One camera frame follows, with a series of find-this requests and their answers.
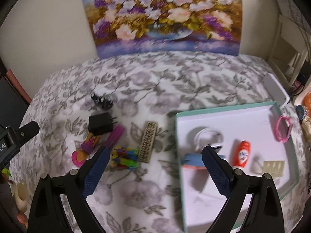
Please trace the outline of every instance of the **blue gripper pad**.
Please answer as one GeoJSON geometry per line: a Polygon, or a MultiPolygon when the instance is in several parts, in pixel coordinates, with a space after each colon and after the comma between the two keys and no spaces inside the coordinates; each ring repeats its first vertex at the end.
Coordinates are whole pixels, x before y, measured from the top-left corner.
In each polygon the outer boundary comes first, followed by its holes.
{"type": "Polygon", "coordinates": [[[94,193],[95,188],[99,183],[99,180],[101,179],[101,176],[103,175],[109,160],[110,149],[106,147],[83,180],[81,194],[84,199],[86,199],[88,195],[94,193]]]}
{"type": "Polygon", "coordinates": [[[218,192],[228,199],[231,196],[230,178],[224,173],[220,164],[207,148],[203,149],[202,160],[213,179],[218,192]]]}

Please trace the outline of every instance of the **red bottle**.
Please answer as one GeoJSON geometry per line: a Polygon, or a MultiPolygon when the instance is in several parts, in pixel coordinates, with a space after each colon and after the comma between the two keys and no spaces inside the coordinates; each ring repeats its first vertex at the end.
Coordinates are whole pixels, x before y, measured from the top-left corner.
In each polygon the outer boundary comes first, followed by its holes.
{"type": "Polygon", "coordinates": [[[247,141],[242,141],[237,149],[236,155],[233,160],[233,169],[244,168],[249,155],[251,153],[251,144],[247,141]]]}

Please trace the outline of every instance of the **pink hair tie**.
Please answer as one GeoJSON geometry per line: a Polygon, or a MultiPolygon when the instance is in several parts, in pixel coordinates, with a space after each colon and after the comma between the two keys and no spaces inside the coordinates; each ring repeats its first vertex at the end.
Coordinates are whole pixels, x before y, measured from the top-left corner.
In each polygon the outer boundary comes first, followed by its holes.
{"type": "Polygon", "coordinates": [[[286,143],[288,141],[288,139],[290,138],[290,132],[292,130],[292,127],[293,127],[293,124],[290,121],[289,117],[280,116],[279,120],[276,123],[276,127],[275,127],[275,136],[276,136],[277,141],[286,143]],[[279,125],[280,125],[282,119],[287,121],[287,123],[289,125],[286,137],[281,137],[281,134],[280,134],[280,131],[279,131],[279,125]]]}

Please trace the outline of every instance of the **silver bolt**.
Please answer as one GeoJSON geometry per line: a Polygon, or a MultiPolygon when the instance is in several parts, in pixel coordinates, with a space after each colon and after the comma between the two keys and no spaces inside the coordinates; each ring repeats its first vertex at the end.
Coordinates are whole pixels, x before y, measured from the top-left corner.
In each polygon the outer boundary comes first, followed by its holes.
{"type": "Polygon", "coordinates": [[[42,174],[40,175],[40,178],[45,179],[47,176],[48,176],[47,173],[42,173],[42,174]]]}
{"type": "Polygon", "coordinates": [[[265,178],[268,179],[268,180],[272,178],[271,175],[268,174],[268,173],[265,173],[263,176],[265,176],[265,178]]]}
{"type": "Polygon", "coordinates": [[[78,169],[72,169],[69,173],[70,175],[76,175],[78,173],[78,169]]]}
{"type": "Polygon", "coordinates": [[[243,171],[241,169],[238,169],[238,168],[235,169],[234,172],[236,175],[242,175],[242,173],[243,173],[243,171]]]}

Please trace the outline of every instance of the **painting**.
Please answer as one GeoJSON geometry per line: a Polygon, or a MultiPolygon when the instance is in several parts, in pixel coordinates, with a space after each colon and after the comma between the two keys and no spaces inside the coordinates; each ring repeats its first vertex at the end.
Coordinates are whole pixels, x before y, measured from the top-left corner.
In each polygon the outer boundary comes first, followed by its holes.
{"type": "Polygon", "coordinates": [[[238,55],[242,0],[82,0],[99,57],[163,50],[238,55]]]}

